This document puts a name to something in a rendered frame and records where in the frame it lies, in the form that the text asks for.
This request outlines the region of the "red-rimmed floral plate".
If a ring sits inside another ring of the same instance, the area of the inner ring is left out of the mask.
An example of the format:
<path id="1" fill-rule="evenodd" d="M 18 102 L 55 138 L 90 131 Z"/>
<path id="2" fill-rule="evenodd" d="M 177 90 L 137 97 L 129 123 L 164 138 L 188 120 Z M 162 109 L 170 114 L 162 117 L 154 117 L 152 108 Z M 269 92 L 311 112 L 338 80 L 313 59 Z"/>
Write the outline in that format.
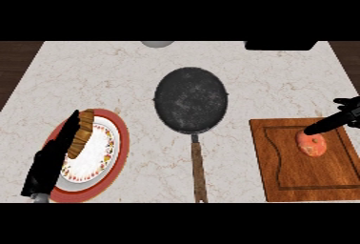
<path id="1" fill-rule="evenodd" d="M 121 117 L 105 109 L 95 109 L 93 133 L 75 159 L 65 156 L 56 186 L 50 193 L 55 202 L 83 202 L 111 186 L 123 171 L 130 134 Z"/>

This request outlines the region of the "brown wooden cutting board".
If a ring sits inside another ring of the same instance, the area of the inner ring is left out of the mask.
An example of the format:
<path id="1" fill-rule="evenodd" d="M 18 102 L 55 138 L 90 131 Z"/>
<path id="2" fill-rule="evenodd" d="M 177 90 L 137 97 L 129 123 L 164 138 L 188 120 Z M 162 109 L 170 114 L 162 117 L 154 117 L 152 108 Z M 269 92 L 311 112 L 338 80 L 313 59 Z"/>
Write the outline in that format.
<path id="1" fill-rule="evenodd" d="M 317 118 L 252 119 L 263 189 L 269 202 L 360 200 L 360 157 L 345 128 L 323 134 L 326 152 L 307 156 L 295 135 Z"/>

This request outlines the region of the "grey round object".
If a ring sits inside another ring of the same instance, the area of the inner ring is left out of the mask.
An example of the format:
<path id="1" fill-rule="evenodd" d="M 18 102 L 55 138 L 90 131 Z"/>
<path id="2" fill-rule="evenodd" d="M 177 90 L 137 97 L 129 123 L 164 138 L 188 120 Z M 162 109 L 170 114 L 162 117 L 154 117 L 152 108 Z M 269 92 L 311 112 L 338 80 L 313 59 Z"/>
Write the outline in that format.
<path id="1" fill-rule="evenodd" d="M 167 47 L 174 41 L 140 41 L 142 44 L 154 49 Z"/>

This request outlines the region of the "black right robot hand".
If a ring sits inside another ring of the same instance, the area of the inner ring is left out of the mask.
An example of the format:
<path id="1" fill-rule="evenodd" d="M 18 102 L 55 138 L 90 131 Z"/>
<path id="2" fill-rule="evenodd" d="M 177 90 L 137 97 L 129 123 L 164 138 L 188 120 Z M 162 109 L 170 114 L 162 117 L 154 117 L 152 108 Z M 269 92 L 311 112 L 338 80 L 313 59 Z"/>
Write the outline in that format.
<path id="1" fill-rule="evenodd" d="M 360 96 L 353 98 L 335 98 L 334 102 L 340 104 L 340 111 L 306 128 L 306 135 L 329 132 L 342 125 L 360 129 Z"/>

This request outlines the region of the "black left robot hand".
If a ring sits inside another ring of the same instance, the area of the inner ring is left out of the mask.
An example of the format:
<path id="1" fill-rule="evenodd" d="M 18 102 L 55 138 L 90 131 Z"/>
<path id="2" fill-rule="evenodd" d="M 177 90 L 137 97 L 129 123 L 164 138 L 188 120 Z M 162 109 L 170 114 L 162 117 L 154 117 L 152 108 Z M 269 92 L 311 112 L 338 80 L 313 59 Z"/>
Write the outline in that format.
<path id="1" fill-rule="evenodd" d="M 68 148 L 72 145 L 78 126 L 78 111 L 74 111 L 55 139 L 49 140 L 43 149 L 36 153 L 21 195 L 31 198 L 33 193 L 50 192 L 55 188 Z"/>

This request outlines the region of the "black appliance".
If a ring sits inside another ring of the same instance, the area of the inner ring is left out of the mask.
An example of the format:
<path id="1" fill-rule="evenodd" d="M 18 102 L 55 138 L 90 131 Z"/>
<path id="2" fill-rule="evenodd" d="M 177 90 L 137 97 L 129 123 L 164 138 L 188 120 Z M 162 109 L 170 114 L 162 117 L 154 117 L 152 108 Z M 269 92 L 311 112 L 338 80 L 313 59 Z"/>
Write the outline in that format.
<path id="1" fill-rule="evenodd" d="M 309 51 L 316 41 L 247 41 L 250 51 Z"/>

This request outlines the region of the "brown croissant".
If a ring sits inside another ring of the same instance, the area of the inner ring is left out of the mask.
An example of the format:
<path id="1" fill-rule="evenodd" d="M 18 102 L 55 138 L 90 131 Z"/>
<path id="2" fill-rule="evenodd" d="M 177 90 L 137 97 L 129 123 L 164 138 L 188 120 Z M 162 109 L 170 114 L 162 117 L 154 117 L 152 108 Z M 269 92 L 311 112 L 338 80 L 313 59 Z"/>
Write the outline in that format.
<path id="1" fill-rule="evenodd" d="M 78 157 L 93 134 L 95 110 L 87 109 L 86 111 L 83 111 L 78 115 L 78 119 L 80 128 L 75 132 L 72 145 L 68 148 L 68 157 L 71 159 L 75 159 Z"/>

